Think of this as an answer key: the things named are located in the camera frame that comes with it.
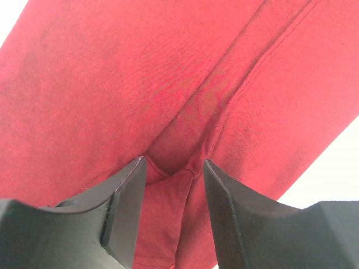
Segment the dark red t shirt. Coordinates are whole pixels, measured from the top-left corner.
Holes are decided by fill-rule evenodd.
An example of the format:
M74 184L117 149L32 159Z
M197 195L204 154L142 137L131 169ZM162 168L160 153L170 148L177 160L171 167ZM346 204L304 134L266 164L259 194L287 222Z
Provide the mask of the dark red t shirt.
M277 199L357 116L357 1L29 1L1 197L55 205L142 155L135 268L213 268L204 161Z

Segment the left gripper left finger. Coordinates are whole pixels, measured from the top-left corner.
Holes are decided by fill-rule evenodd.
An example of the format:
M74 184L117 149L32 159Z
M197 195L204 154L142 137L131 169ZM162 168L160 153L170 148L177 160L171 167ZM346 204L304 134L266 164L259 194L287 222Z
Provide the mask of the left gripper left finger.
M1 200L1 267L131 268L146 182L138 157L55 207Z

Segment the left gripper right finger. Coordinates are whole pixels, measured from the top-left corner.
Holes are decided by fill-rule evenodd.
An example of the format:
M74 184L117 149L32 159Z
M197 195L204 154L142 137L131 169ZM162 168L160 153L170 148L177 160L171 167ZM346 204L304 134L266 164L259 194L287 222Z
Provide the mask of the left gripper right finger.
M204 163L220 268L357 268L358 202L281 204Z

